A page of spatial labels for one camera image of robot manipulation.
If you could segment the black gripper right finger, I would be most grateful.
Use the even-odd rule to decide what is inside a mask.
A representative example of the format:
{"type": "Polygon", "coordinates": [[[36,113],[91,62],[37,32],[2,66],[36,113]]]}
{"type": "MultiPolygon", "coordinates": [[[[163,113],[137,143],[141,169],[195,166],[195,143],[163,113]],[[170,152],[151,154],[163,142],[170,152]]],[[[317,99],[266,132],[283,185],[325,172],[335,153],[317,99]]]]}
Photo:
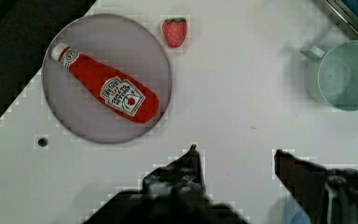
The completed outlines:
{"type": "Polygon", "coordinates": [[[311,224],[358,224],[358,170],[328,169],[279,149],[274,172],[311,224]]]}

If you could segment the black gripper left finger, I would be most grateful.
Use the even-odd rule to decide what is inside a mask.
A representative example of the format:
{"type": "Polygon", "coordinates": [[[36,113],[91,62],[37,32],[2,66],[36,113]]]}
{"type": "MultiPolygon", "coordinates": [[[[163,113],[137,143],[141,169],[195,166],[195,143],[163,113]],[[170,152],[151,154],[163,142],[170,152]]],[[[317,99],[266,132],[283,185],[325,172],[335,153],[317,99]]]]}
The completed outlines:
{"type": "Polygon", "coordinates": [[[144,193],[152,196],[168,195],[183,187],[195,188],[204,192],[201,156],[197,145],[192,144],[183,156],[146,175],[142,187],[144,193]]]}

